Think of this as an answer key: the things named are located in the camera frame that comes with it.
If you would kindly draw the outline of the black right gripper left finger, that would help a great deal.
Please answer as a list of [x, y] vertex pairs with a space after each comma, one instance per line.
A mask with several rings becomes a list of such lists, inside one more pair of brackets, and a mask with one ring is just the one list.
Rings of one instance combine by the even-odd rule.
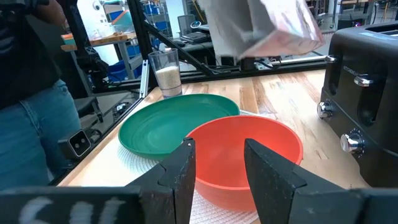
[[168, 157], [128, 184], [139, 187], [137, 223], [189, 223], [195, 176], [195, 141], [185, 138]]

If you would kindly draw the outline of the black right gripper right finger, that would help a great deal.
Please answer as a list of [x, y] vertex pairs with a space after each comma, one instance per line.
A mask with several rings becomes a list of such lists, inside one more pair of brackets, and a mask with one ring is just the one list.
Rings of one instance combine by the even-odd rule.
[[244, 142], [246, 174], [261, 223], [362, 223], [366, 198], [291, 162], [254, 139]]

